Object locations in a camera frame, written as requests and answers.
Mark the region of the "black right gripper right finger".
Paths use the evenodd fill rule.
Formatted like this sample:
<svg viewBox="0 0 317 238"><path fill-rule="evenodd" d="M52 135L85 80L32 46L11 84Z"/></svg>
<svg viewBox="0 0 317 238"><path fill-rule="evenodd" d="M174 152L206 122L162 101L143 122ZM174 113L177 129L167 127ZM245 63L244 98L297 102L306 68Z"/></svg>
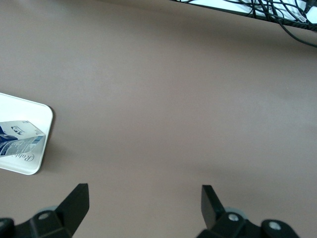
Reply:
<svg viewBox="0 0 317 238"><path fill-rule="evenodd" d="M206 225L199 238L297 238L287 223L266 219L257 226L237 212L227 211L211 185L202 185L201 212Z"/></svg>

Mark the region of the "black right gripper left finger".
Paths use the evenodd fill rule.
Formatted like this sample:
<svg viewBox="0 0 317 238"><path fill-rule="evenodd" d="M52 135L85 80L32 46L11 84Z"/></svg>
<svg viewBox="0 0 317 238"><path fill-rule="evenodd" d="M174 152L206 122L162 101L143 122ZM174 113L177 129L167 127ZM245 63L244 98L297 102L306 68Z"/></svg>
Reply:
<svg viewBox="0 0 317 238"><path fill-rule="evenodd" d="M12 218L0 219L2 238L71 238L90 208L89 186L78 184L53 210L44 210L16 225Z"/></svg>

